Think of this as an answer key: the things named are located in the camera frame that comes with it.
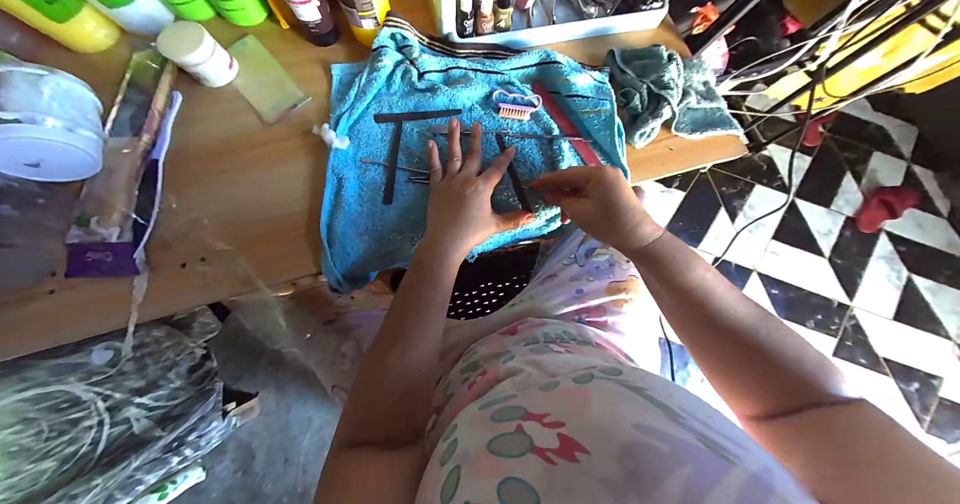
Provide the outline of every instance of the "woman's left hand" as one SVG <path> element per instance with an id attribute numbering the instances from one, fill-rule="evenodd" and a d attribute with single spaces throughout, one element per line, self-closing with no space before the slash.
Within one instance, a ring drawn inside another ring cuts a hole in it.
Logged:
<path id="1" fill-rule="evenodd" d="M 524 211 L 503 215 L 494 212 L 490 197 L 517 151 L 510 147 L 481 172 L 483 131 L 480 123 L 473 126 L 469 150 L 466 157 L 461 157 L 460 121 L 450 119 L 446 175 L 440 164 L 437 142 L 429 142 L 430 201 L 426 233 L 420 244 L 445 249 L 450 251 L 450 256 L 461 260 L 493 234 L 519 228 L 534 219 L 533 214 Z"/>

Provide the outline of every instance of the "forearm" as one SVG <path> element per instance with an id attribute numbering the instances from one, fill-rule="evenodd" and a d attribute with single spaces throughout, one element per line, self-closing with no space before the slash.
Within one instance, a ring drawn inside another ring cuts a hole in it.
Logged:
<path id="1" fill-rule="evenodd" d="M 424 434 L 462 258 L 422 243 L 360 365 L 334 447 L 397 448 Z"/>
<path id="2" fill-rule="evenodd" d="M 665 233 L 626 255 L 739 417 L 776 417 L 845 399 L 842 375 L 830 360 L 683 241 Z"/>

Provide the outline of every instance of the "white bottle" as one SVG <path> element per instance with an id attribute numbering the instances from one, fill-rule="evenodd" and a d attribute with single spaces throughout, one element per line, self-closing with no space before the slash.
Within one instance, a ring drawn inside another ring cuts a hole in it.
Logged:
<path id="1" fill-rule="evenodd" d="M 210 88 L 229 84 L 240 68 L 234 56 L 197 22 L 184 20 L 168 25 L 157 37 L 156 49 Z"/>

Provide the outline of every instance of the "turquoise towel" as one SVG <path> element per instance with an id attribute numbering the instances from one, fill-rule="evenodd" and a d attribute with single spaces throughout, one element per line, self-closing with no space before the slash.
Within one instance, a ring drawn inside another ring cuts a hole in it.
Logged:
<path id="1" fill-rule="evenodd" d="M 743 129 L 716 91 L 714 73 L 700 60 L 684 59 L 655 44 L 614 48 L 606 54 L 627 142 L 642 147 L 671 120 L 675 135 L 702 138 L 738 135 Z"/>
<path id="2" fill-rule="evenodd" d="M 408 22 L 390 14 L 363 63 L 334 65 L 330 93 L 330 126 L 350 139 L 346 149 L 331 149 L 319 232 L 322 271 L 339 291 L 361 288 L 378 271 L 405 266 L 426 224 L 429 187 L 406 182 L 398 172 L 391 205 L 384 205 L 386 168 L 365 165 L 361 158 L 388 162 L 394 127 L 374 122 L 375 114 L 461 109 L 464 127 L 479 121 L 485 129 L 560 134 L 543 110 L 530 121 L 498 116 L 491 96 L 496 90 L 531 94 L 534 82 L 543 82 L 571 113 L 581 133 L 594 139 L 600 160 L 620 167 L 629 176 L 623 126 L 617 118 L 614 90 L 606 69 L 590 68 L 551 50 L 520 52 L 487 45 L 458 45 L 425 37 Z M 398 163 L 428 169 L 426 142 L 432 125 L 448 118 L 403 124 Z M 463 138 L 466 147 L 469 139 Z M 436 138 L 446 163 L 447 139 Z M 507 139 L 516 146 L 513 160 L 524 184 L 541 175 L 583 161 L 567 141 Z M 486 167 L 499 150 L 494 135 L 484 137 Z M 542 196 L 527 191 L 536 220 L 517 230 L 502 232 L 474 248 L 470 258 L 520 240 L 543 236 L 560 227 L 560 210 L 548 207 Z M 493 193 L 500 213 L 520 209 L 510 180 Z"/>

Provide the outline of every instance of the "woman's right hand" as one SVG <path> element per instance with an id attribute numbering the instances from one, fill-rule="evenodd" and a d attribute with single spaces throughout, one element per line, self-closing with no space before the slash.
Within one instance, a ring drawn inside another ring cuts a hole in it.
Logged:
<path id="1" fill-rule="evenodd" d="M 613 166 L 574 166 L 551 172 L 530 189 L 543 191 L 548 204 L 559 206 L 564 222 L 572 220 L 620 252 L 640 249 L 664 233 L 643 209 L 623 172 Z"/>

